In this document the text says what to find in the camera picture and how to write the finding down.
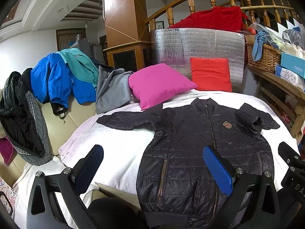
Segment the pink pillow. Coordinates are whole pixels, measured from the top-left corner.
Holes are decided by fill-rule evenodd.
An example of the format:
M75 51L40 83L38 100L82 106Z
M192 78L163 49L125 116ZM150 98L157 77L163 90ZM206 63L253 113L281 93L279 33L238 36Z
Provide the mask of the pink pillow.
M142 110L197 88L194 82L165 63L133 73L128 82L134 96L139 99Z

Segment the wicker basket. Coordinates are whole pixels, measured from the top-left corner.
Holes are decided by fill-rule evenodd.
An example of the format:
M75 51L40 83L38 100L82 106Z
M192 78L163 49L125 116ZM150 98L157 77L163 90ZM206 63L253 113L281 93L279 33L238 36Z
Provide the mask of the wicker basket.
M263 44L261 59L254 61L252 57L253 46L253 42L246 42L248 65L275 74L275 65L281 62L281 52Z

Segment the black quilted jacket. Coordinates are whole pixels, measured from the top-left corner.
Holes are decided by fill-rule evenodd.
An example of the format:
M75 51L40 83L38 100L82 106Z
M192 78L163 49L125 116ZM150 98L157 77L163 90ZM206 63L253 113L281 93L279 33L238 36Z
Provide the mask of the black quilted jacket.
M226 195L203 160L205 146L249 174L274 171L271 148L261 131L279 125L249 104L233 109L213 99L195 99L175 108L159 104L143 112L116 112L97 122L117 130L152 127L154 136L136 180L139 204L151 228L205 228L223 205Z

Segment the wooden stair railing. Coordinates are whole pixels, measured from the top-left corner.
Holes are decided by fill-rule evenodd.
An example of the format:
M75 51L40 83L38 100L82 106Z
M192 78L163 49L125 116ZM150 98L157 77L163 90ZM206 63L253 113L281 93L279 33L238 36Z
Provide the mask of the wooden stair railing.
M171 26L177 21L174 17L174 8L181 4L187 4L189 14L193 14L202 9L196 5L197 0L173 0L161 9L148 16L145 23L151 30L157 28L157 19L166 15L168 25ZM279 24L289 27L298 26L302 23L300 12L297 11L290 0L207 0L208 9L214 7L234 7L238 6L247 16L244 19L245 26L258 21L265 26L276 30Z

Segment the blue cloth in basket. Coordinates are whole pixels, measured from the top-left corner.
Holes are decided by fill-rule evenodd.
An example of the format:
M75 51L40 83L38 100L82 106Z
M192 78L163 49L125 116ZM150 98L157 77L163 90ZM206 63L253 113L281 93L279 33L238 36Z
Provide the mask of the blue cloth in basket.
M254 45L252 49L252 58L254 61L259 61L263 53L263 44L267 44L275 49L279 49L276 42L271 38L267 31L258 31L255 35Z

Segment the grey knit garment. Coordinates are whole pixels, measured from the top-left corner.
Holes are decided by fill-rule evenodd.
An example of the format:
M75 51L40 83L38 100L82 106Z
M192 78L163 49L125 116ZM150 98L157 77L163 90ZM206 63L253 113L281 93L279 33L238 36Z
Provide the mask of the grey knit garment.
M34 123L34 129L32 130L32 132L35 136L38 137L38 144L42 146L43 152L42 156L37 157L19 148L18 146L14 146L14 149L27 163L35 166L40 166L46 164L52 159L51 144L47 133L47 125L44 116L42 115L37 99L34 97L34 95L30 91L28 91L26 92L25 97L27 101L27 107L30 111L30 118L33 120Z

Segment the blue jacket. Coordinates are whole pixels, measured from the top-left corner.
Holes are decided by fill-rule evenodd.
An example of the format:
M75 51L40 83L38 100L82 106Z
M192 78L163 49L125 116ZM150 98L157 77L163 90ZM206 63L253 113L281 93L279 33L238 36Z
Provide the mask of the blue jacket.
M68 103L74 95L79 104L96 101L96 90L91 83L75 77L58 53L42 58L30 72L33 95L43 104L50 103L52 112L64 119Z

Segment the red pillow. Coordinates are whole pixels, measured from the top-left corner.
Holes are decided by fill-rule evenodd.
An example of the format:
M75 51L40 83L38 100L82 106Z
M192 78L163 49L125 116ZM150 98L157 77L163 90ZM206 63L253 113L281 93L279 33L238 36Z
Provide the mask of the red pillow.
M232 92L227 58L191 57L191 79L199 91Z

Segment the silver foil headboard panel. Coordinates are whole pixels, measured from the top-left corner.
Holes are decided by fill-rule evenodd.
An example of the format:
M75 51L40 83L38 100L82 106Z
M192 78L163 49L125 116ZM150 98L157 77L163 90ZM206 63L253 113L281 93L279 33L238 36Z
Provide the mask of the silver foil headboard panel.
M169 28L150 32L152 63L165 63L191 79L191 57L227 58L233 92L242 90L245 40L239 33L203 28Z

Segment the magenta cloth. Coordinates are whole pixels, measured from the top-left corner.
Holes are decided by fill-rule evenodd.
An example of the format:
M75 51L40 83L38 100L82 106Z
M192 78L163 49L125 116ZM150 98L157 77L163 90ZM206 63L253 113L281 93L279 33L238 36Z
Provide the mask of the magenta cloth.
M4 137L0 139L0 151L4 164L9 165L14 156L14 147L8 138Z

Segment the light blue cardboard box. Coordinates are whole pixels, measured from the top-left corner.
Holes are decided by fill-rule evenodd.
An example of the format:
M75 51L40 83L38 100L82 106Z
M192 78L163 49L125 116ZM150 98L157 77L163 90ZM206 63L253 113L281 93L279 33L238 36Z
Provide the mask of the light blue cardboard box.
M280 65L292 72L295 72L299 76L305 78L305 60L304 59L282 52Z

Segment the black jacket on sofa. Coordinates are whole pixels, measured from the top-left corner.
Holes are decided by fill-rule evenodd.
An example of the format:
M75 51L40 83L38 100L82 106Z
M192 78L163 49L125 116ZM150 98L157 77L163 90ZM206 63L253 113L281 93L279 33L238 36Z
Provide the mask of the black jacket on sofa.
M27 107L25 94L30 91L31 68L23 73L14 71L6 80L1 98L1 124L14 146L34 156L42 156L42 146L34 135L34 123Z

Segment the teal shirt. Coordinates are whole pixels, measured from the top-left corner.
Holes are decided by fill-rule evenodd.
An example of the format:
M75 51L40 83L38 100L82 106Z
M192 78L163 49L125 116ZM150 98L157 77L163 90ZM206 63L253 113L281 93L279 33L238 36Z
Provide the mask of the teal shirt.
M94 88L98 82L98 68L92 60L78 48L63 49L57 52L68 65L70 71L80 81L91 83Z

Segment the red cloth on railing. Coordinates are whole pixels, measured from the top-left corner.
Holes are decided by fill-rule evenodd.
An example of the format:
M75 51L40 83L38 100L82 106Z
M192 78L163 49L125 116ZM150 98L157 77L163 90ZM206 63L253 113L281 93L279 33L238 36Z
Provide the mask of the red cloth on railing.
M204 28L236 33L245 28L244 19L248 16L238 6L214 7L195 12L169 28Z

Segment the patterned tissue pack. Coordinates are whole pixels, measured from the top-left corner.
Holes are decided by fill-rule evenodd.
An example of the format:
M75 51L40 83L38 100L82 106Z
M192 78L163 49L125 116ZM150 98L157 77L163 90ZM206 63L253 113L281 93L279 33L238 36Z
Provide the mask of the patterned tissue pack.
M285 69L282 66L276 64L275 75L304 91L305 89L304 78L299 76L295 72L292 72L291 70Z

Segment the wooden pillar cabinet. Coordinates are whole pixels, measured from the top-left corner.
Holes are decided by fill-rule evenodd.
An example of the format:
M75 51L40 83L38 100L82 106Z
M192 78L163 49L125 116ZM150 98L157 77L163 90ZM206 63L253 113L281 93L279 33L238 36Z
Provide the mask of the wooden pillar cabinet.
M146 0L103 0L108 63L126 71L145 67L150 34Z

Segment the white bed blanket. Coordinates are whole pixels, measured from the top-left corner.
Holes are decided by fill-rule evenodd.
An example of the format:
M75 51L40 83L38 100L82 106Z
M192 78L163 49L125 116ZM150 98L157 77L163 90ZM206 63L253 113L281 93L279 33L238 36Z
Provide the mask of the white bed blanket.
M213 99L219 105L238 109L244 103L269 113L280 125L277 130L263 130L262 136L269 143L274 158L275 178L274 183L277 190L281 189L283 179L288 167L278 155L278 146L285 141L293 150L297 150L297 141L291 136L283 122L262 100L249 95L227 92L200 92L191 90L176 96L166 102L164 108L185 106L194 99ZM110 129L96 123L98 115L94 115L83 122L61 146L64 158L53 156L52 159L41 166L27 163L22 175L13 184L17 193L15 203L14 221L20 228L26 228L26 214L30 199L31 188L35 173L42 171L46 175L59 174L66 166L73 167L78 160L85 157L95 144L104 149L104 160L96 173L90 189L96 189L95 183L106 185L136 195L136 176L140 161L145 148L153 138L153 132L148 129L135 129L133 131L121 131Z

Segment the wooden side table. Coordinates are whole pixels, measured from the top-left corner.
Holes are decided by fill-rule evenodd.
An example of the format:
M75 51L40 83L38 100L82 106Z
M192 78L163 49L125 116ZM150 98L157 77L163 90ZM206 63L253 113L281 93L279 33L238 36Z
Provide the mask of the wooden side table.
M304 91L270 72L248 66L257 81L255 97L268 104L282 120L292 137L302 137Z

